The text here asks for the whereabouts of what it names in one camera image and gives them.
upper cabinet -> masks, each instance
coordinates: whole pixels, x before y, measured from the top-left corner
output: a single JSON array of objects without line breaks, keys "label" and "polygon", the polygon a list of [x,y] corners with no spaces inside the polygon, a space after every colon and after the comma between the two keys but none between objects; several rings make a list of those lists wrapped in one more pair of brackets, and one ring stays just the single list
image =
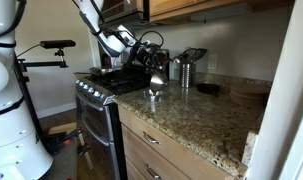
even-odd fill
[{"label": "upper cabinet", "polygon": [[197,3],[197,0],[151,0],[150,15],[157,15]]},{"label": "upper cabinet", "polygon": [[247,3],[253,11],[293,5],[294,0],[150,0],[150,21],[162,24],[190,22],[190,15]]}]

stove knob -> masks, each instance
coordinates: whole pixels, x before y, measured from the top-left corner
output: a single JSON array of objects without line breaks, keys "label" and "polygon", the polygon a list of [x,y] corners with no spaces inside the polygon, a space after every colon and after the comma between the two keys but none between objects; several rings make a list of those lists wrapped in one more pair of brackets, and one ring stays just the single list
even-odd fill
[{"label": "stove knob", "polygon": [[98,98],[100,97],[101,93],[99,91],[95,91],[93,95]]},{"label": "stove knob", "polygon": [[79,86],[84,86],[84,82],[80,81]]},{"label": "stove knob", "polygon": [[85,84],[85,85],[83,86],[83,89],[86,89],[86,90],[87,90],[87,89],[89,89],[89,87],[90,87],[89,85]]},{"label": "stove knob", "polygon": [[93,87],[90,87],[90,88],[88,89],[88,92],[89,92],[89,93],[94,93]]}]

baseboard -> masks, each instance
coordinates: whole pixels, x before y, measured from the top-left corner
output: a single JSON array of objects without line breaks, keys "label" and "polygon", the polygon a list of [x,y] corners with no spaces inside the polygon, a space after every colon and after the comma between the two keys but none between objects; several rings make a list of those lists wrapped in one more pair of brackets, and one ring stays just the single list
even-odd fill
[{"label": "baseboard", "polygon": [[76,108],[75,102],[69,103],[69,104],[64,104],[64,105],[61,105],[61,106],[56,106],[56,107],[45,109],[45,110],[42,110],[42,111],[37,111],[37,116],[40,119],[40,118],[44,118],[44,117],[47,117],[47,116],[58,114],[58,113],[61,113],[61,112],[64,112],[64,111],[68,111],[68,110],[71,110],[71,109],[74,109],[74,108]]}]

stovetop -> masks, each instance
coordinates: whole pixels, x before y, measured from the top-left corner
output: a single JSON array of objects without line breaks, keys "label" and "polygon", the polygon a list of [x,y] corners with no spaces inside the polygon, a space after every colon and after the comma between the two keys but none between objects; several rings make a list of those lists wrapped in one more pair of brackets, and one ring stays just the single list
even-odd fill
[{"label": "stovetop", "polygon": [[76,81],[77,92],[98,100],[103,105],[113,102],[116,95],[150,86],[151,75],[138,69],[117,70],[110,73],[91,74]]},{"label": "stovetop", "polygon": [[136,74],[129,71],[114,71],[105,75],[91,75],[86,79],[102,86],[115,95],[125,94],[150,85],[149,74]]}]

wooden cabinet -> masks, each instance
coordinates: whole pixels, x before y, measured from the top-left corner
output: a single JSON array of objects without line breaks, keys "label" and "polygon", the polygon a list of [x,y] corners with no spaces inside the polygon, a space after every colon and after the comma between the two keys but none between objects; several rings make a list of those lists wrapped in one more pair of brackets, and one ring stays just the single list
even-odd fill
[{"label": "wooden cabinet", "polygon": [[197,0],[152,0],[150,1],[150,15],[165,13],[196,3]]},{"label": "wooden cabinet", "polygon": [[145,180],[145,177],[140,173],[140,171],[132,164],[132,162],[125,157],[125,163],[127,165],[128,180]]},{"label": "wooden cabinet", "polygon": [[294,0],[150,0],[150,21],[162,24],[191,22],[190,15],[247,3],[253,11],[291,6]]},{"label": "wooden cabinet", "polygon": [[163,24],[182,24],[190,21],[192,13],[216,9],[242,0],[152,0],[150,1],[150,21]]},{"label": "wooden cabinet", "polygon": [[146,179],[233,179],[185,146],[119,107],[125,155]]}]

